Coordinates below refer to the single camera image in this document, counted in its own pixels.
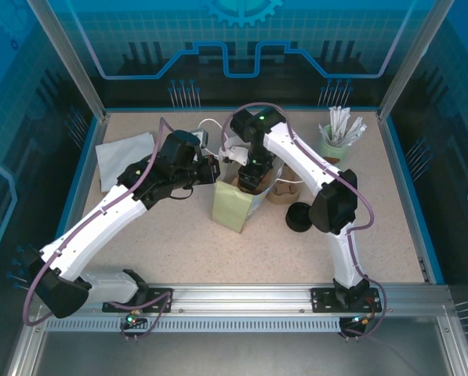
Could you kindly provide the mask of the aluminium mounting rail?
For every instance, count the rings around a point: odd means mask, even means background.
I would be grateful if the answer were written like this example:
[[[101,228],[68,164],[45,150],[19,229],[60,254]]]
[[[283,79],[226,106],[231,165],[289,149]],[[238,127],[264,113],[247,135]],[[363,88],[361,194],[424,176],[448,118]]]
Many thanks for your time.
[[[76,314],[79,310],[100,308],[105,302],[127,303],[139,289],[165,287],[174,290],[171,312],[190,315],[283,315],[317,314],[321,316],[353,316],[363,313],[313,313],[310,301],[312,288],[328,284],[138,284],[132,279],[104,281],[99,285],[86,282],[59,283],[38,289],[38,296],[57,318]],[[448,287],[430,284],[387,284],[379,289],[383,311],[389,316],[441,316],[455,313]]]

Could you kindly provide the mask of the grey metal front panel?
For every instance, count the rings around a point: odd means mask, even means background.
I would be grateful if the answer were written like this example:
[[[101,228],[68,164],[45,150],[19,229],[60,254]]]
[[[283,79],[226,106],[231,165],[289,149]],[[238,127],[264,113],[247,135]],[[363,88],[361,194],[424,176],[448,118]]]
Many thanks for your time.
[[[29,376],[468,376],[468,345],[433,320],[391,318],[369,338],[333,333],[44,334]]]

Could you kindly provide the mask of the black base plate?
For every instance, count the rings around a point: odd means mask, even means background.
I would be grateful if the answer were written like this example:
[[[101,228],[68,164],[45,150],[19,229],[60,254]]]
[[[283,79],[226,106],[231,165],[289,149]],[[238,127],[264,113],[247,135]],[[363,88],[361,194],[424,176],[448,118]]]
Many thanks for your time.
[[[102,305],[104,313],[123,313],[139,309],[143,313],[170,313],[174,290],[165,287],[149,287],[139,289],[127,302],[105,302]]]
[[[336,291],[331,287],[312,288],[310,301],[313,313],[375,313],[383,311],[377,288],[370,287],[367,292],[345,308],[336,297]]]

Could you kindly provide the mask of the green straw holder cup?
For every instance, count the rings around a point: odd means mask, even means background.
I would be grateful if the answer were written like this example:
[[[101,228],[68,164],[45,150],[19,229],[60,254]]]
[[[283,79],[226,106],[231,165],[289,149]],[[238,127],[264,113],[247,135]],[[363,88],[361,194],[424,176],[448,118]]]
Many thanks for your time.
[[[346,159],[351,146],[335,147],[324,143],[321,139],[317,141],[317,153],[320,154],[330,164],[337,165]]]

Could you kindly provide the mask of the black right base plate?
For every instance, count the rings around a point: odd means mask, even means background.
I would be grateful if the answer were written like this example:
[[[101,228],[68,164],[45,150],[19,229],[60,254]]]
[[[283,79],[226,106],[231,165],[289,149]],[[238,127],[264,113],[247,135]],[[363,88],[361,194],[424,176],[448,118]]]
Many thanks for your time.
[[[375,313],[383,311],[377,288],[370,287],[367,292],[345,308],[336,297],[336,291],[331,287],[312,288],[310,301],[313,313]]]

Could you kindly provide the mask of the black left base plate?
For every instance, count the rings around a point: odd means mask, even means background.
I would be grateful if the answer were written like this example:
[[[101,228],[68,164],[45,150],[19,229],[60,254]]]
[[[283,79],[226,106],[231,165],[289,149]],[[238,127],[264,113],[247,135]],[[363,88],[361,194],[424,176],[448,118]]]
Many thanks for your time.
[[[123,313],[139,309],[143,313],[170,313],[174,290],[165,287],[149,287],[139,289],[127,302],[105,302],[102,305],[104,313]]]

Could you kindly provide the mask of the aluminium frame post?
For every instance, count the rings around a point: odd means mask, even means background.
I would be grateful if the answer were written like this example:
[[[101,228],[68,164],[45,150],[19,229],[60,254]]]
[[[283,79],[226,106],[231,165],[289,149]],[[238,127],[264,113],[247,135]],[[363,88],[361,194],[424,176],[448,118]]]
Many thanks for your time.
[[[38,19],[89,109],[98,120],[104,121],[106,109],[51,5],[47,0],[27,0],[27,4]]]
[[[384,31],[393,37],[375,80],[376,117],[385,122],[407,88],[438,29],[441,0],[402,0],[401,14],[391,14]]]

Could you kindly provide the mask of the white paper napkin stack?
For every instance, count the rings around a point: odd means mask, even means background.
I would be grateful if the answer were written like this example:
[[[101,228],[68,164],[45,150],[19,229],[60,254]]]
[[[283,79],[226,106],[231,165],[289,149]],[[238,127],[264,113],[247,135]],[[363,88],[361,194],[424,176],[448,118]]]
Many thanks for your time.
[[[154,137],[149,132],[96,146],[101,191],[108,192],[130,164],[140,161],[153,149]]]

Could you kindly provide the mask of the stack of black lids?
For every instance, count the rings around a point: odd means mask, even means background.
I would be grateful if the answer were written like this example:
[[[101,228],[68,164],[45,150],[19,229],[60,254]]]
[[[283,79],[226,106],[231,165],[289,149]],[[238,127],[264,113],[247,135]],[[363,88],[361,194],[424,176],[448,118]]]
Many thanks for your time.
[[[304,202],[295,202],[288,207],[285,222],[289,229],[297,233],[308,231],[312,227],[309,217],[310,205]]]

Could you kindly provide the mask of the floral paper gift bag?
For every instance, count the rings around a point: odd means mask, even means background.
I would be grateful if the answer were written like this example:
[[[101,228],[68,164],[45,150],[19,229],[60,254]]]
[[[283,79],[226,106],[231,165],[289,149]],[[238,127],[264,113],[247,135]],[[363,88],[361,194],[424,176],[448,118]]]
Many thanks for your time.
[[[249,149],[247,143],[243,142],[239,136],[228,136],[226,138],[226,149],[232,146],[243,146]],[[213,154],[219,159],[219,151]],[[219,159],[220,176],[216,180],[212,204],[212,220],[221,226],[241,233],[249,218],[257,208],[267,200],[275,179],[280,175],[282,166],[285,165],[280,158],[273,161],[273,167],[265,176],[262,182],[267,184],[267,188],[258,195],[242,193],[231,183],[235,177],[239,177],[239,168],[242,165],[236,162],[224,163]]]

